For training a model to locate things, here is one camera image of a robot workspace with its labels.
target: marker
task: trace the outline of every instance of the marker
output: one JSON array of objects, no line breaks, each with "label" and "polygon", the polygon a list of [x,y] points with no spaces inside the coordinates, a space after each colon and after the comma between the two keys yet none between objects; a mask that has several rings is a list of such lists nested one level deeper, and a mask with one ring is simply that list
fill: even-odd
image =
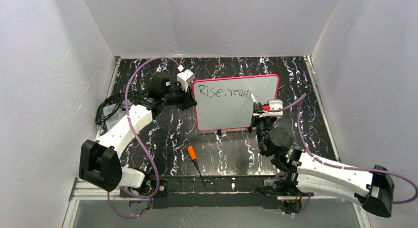
[{"label": "marker", "polygon": [[251,93],[251,98],[252,98],[252,100],[255,102],[255,103],[257,103],[257,101],[255,100],[255,97],[254,97],[254,95]]}]

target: floor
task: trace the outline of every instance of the floor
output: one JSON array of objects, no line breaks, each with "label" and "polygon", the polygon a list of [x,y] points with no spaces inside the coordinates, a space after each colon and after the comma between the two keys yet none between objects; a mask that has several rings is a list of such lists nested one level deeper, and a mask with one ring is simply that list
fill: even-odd
[{"label": "floor", "polygon": [[[129,77],[146,59],[123,59],[115,79],[113,93],[125,90]],[[303,105],[303,132],[311,151],[322,157],[335,160],[334,151],[319,109],[308,69],[303,57],[241,57],[241,58],[184,58],[177,59],[185,68],[195,73],[197,79],[249,76],[275,73],[280,77],[278,99],[284,105],[306,93]],[[144,68],[132,84],[132,90],[149,86],[156,71],[173,74],[175,65],[165,60],[156,61]],[[297,108],[284,112],[276,124],[294,136],[295,143],[302,146],[297,134],[295,113]],[[271,158],[258,153],[255,133],[246,130],[201,132],[196,129],[193,109],[180,111],[167,106],[153,123],[140,132],[151,155],[163,176],[196,176],[197,170],[188,157],[186,148],[195,148],[199,166],[205,176],[274,176],[277,170]],[[128,164],[153,174],[149,160],[137,142],[130,144],[121,157],[122,165]]]}]

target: white enclosure panel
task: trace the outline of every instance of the white enclosure panel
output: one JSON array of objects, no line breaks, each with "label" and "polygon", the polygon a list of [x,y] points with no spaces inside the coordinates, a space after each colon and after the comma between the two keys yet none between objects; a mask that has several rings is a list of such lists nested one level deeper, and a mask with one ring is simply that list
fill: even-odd
[{"label": "white enclosure panel", "polygon": [[85,0],[115,56],[176,56],[172,0]]},{"label": "white enclosure panel", "polygon": [[311,55],[338,0],[173,0],[177,53]]},{"label": "white enclosure panel", "polygon": [[337,1],[86,3],[114,55],[133,58],[310,55]]},{"label": "white enclosure panel", "polygon": [[[313,53],[341,160],[379,164],[418,182],[418,0],[340,0]],[[414,194],[397,178],[395,200]],[[372,227],[417,227],[418,202]]]},{"label": "white enclosure panel", "polygon": [[61,227],[114,57],[84,0],[0,0],[0,227]]}]

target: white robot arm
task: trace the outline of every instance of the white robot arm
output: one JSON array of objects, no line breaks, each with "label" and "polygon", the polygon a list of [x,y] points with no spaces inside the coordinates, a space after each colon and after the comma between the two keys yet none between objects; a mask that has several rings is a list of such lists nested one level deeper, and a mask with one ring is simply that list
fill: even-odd
[{"label": "white robot arm", "polygon": [[[197,103],[189,88],[194,79],[190,70],[177,74],[177,81],[172,81],[167,73],[156,73],[151,79],[151,86],[139,99],[134,100],[129,109],[135,131],[139,132],[150,124],[165,105],[176,105],[179,109],[195,106]],[[86,140],[81,147],[80,179],[108,192],[118,187],[141,187],[145,173],[134,168],[121,167],[119,161],[133,139],[128,116],[124,116],[95,142]]]},{"label": "white robot arm", "polygon": [[[251,127],[256,128],[260,154],[271,160],[284,175],[265,180],[258,190],[265,195],[317,193],[339,197],[362,206],[381,217],[390,217],[395,185],[390,175],[353,170],[355,167],[309,154],[293,145],[293,138],[284,128],[274,127],[279,112],[265,116],[272,103],[254,101]],[[387,171],[376,165],[374,169]]]}]

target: metal frame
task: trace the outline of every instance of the metal frame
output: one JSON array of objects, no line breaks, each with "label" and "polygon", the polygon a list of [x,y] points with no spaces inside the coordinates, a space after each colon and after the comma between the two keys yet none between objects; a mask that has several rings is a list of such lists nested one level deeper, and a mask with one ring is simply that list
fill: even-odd
[{"label": "metal frame", "polygon": [[339,162],[340,156],[338,155],[337,147],[335,146],[335,143],[334,143],[334,138],[332,137],[331,131],[329,130],[328,122],[325,117],[324,108],[322,106],[321,95],[319,95],[318,84],[316,83],[316,77],[315,77],[315,69],[312,64],[312,56],[304,56],[304,59],[305,59],[306,66],[308,67],[309,77],[311,78],[311,81],[312,81],[313,91],[315,92],[316,98],[318,99],[319,109],[321,110],[322,117],[324,118],[324,123],[328,131],[332,149],[334,150],[335,159]]},{"label": "metal frame", "polygon": [[[318,87],[317,87],[317,83],[316,83],[316,78],[315,78],[315,71],[314,71],[314,66],[312,64],[312,57],[311,56],[304,56],[305,59],[305,63],[308,67],[308,74],[309,77],[311,78],[311,81],[313,83],[313,90],[316,94],[316,97],[318,99],[318,104],[319,104],[319,108],[321,110],[322,116],[324,118],[324,122],[328,131],[328,135],[330,137],[331,140],[331,144],[336,156],[336,160],[340,161],[340,157],[338,155],[337,152],[337,148],[335,146],[334,143],[334,139],[332,137],[331,131],[329,130],[329,126],[328,126],[328,122],[326,121],[325,118],[325,113],[323,110],[323,106],[322,106],[322,101],[319,95],[319,91],[318,91]],[[113,75],[112,75],[112,79],[109,85],[109,89],[107,91],[107,97],[111,96],[112,92],[113,92],[113,85],[114,85],[114,80],[116,78],[117,72],[119,70],[119,66],[120,66],[120,61],[121,58],[118,57],[116,59],[116,64],[115,64],[115,68],[113,70]],[[96,134],[96,139],[100,136],[100,133],[102,131],[102,127],[98,127],[97,130],[97,134]],[[119,196],[119,189],[116,189],[112,192],[110,192],[110,195],[112,196],[112,200],[142,200],[140,198],[124,198],[124,197],[120,197]],[[279,196],[278,200],[294,200],[296,197],[292,196]],[[313,196],[312,199],[338,199],[335,197],[331,197],[331,196],[324,196],[324,195],[317,195],[317,196]],[[77,215],[77,211],[78,211],[78,207],[79,207],[79,203],[80,200],[107,200],[107,192],[88,183],[85,182],[83,180],[80,180],[78,178],[75,179],[75,183],[74,183],[74,187],[72,189],[71,195],[70,195],[70,199],[69,199],[69,205],[68,205],[68,209],[67,209],[67,213],[66,216],[64,218],[64,222],[63,222],[63,228],[72,228],[74,225],[74,221]],[[364,209],[362,209],[360,206],[353,204],[354,206],[354,210],[356,212],[357,215],[357,219],[358,222],[360,224],[361,228],[371,228],[369,219],[367,217],[367,213]]]}]

